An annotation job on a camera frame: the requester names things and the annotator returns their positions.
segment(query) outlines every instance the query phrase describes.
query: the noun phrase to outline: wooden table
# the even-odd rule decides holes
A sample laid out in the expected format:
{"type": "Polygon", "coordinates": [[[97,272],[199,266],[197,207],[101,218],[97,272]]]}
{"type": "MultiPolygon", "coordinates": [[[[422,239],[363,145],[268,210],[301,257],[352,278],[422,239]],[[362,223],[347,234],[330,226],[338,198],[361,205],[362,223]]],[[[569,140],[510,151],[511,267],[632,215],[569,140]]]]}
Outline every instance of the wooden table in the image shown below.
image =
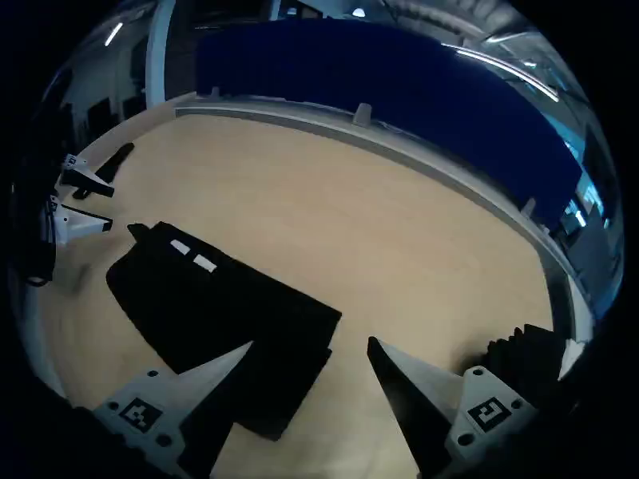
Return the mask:
{"type": "Polygon", "coordinates": [[[163,366],[105,282],[133,244],[128,223],[174,224],[343,312],[333,355],[282,439],[234,426],[216,477],[414,477],[367,360],[368,336],[458,370],[517,326],[552,327],[532,246],[391,160],[294,129],[195,115],[135,144],[112,199],[66,200],[113,217],[113,229],[60,250],[55,280],[40,293],[73,404],[94,408],[163,366]]]}

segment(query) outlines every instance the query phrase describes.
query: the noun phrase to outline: wall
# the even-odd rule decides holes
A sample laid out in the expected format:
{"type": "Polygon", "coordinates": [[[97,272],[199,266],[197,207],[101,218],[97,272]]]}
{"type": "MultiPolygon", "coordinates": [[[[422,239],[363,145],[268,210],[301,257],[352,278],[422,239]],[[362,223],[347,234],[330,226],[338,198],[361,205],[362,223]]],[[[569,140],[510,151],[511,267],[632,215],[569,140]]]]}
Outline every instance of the wall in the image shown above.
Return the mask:
{"type": "Polygon", "coordinates": [[[119,121],[125,119],[122,102],[136,94],[131,81],[131,51],[149,32],[150,19],[128,23],[120,29],[109,46],[106,38],[76,52],[65,68],[73,70],[73,80],[63,103],[73,109],[73,125],[77,131],[87,121],[90,107],[109,98],[111,111],[119,121]]]}

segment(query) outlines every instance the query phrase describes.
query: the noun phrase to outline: folded black cloth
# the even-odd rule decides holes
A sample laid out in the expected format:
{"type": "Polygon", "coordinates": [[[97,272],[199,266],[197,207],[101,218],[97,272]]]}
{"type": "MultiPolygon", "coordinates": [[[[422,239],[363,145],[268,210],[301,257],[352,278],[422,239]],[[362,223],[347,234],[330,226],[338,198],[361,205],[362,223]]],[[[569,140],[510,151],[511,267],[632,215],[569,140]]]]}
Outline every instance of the folded black cloth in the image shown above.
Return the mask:
{"type": "Polygon", "coordinates": [[[328,360],[341,313],[170,224],[129,230],[136,244],[106,275],[129,319],[177,373],[254,341],[236,421],[277,439],[328,360]]]}

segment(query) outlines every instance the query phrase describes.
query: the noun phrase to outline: wooden tabletop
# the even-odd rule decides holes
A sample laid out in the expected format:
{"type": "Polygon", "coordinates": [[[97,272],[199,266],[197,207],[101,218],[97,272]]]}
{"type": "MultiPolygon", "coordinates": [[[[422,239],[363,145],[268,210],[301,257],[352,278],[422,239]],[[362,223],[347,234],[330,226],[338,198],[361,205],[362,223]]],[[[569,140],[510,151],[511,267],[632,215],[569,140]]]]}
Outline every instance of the wooden tabletop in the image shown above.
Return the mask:
{"type": "Polygon", "coordinates": [[[174,224],[343,312],[333,355],[284,436],[270,442],[234,426],[216,477],[414,477],[367,360],[368,336],[458,370],[515,327],[552,328],[533,247],[423,174],[338,141],[224,117],[181,117],[135,145],[113,198],[65,200],[112,217],[113,229],[61,248],[40,292],[73,404],[94,408],[164,364],[105,281],[133,245],[129,223],[174,224]]]}

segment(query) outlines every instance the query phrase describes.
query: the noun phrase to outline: blue partition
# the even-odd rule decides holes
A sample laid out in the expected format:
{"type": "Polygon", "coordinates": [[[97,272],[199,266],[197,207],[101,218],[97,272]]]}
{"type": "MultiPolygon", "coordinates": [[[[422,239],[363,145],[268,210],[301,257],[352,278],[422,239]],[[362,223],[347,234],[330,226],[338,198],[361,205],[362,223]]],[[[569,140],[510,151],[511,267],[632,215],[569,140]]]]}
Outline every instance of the blue partition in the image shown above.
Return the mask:
{"type": "Polygon", "coordinates": [[[349,111],[472,164],[521,208],[558,224],[581,169],[544,116],[481,62],[404,30],[340,20],[237,26],[198,45],[197,92],[264,95],[349,111]]]}

